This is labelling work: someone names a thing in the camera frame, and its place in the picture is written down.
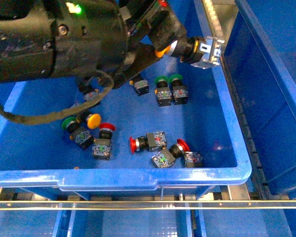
green indicator light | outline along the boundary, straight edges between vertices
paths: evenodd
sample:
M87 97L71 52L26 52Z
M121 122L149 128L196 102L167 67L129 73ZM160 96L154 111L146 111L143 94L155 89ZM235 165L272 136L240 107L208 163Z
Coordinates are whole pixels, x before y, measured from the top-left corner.
M80 15L82 13L82 8L80 7L80 5L78 5L78 4L75 5L71 2L66 2L65 4L66 4L70 13L74 13L74 14L78 14L78 15Z
M75 11L76 11L75 13L78 15L80 15L82 13L82 8L80 7L80 5L75 6Z

screw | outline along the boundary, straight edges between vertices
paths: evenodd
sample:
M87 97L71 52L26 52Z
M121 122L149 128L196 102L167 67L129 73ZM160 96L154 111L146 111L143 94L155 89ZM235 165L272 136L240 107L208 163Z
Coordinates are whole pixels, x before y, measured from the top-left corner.
M51 48L51 43L50 42L47 42L44 46L43 46L43 50L46 51L48 49Z
M61 36L66 36L69 32L69 29L65 25L59 26L58 30Z

black cable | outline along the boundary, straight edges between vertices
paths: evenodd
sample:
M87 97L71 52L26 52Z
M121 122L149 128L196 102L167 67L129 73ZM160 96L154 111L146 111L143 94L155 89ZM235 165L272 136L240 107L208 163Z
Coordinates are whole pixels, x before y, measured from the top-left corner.
M38 125L38 124L45 124L50 123L59 119L64 119L68 116L78 114L83 110L89 109L100 102L105 95L113 88L114 81L113 78L107 74L106 72L95 70L94 77L99 78L99 84L104 86L104 90L102 93L98 93L94 99L84 102L81 105L78 105L73 108L64 109L59 112L52 112L46 115L39 115L39 116L23 116L23 115L16 115L10 112L5 112L3 106L0 104L0 115L5 117L7 120L14 122L14 123L21 123L25 125Z

blue bin rim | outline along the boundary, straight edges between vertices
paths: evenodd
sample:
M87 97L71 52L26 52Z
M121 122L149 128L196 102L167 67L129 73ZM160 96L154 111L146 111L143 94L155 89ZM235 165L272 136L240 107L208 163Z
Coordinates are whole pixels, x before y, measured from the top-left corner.
M200 1L194 0L204 36L211 36L207 17ZM57 186L62 191L144 191L160 186L240 185L252 172L250 158L230 97L221 66L212 69L237 166L229 168L176 169L72 169L0 171L0 187ZM26 82L18 82L5 109L12 111ZM3 130L6 119L0 116Z

metal rail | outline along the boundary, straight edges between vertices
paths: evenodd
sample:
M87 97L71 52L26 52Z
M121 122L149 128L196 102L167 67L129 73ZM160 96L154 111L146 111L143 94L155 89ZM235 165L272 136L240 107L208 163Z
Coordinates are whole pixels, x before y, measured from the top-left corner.
M296 209L296 200L233 201L0 201L4 210Z

